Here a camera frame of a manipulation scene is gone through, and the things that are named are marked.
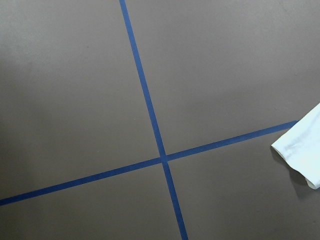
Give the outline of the cream long-sleeve cat shirt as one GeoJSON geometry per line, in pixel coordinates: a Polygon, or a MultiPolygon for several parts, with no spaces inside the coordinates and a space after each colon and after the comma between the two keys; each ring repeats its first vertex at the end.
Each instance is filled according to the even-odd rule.
{"type": "Polygon", "coordinates": [[[320,188],[320,106],[316,105],[271,147],[294,170],[302,174],[307,185],[320,188]]]}

